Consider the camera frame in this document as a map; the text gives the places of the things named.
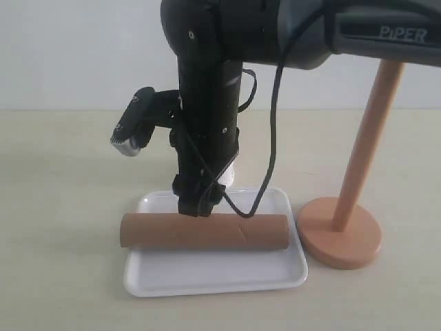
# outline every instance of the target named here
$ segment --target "robotic arm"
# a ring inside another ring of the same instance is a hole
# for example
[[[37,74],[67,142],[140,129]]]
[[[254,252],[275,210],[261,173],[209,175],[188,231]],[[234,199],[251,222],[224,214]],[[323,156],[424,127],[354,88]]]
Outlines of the robotic arm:
[[[441,66],[438,0],[163,0],[161,21],[178,58],[179,90],[139,90],[112,144],[136,156],[155,126],[170,128],[181,214],[209,216],[219,179],[238,154],[243,62],[314,69],[331,54]],[[292,34],[319,13],[292,46]]]

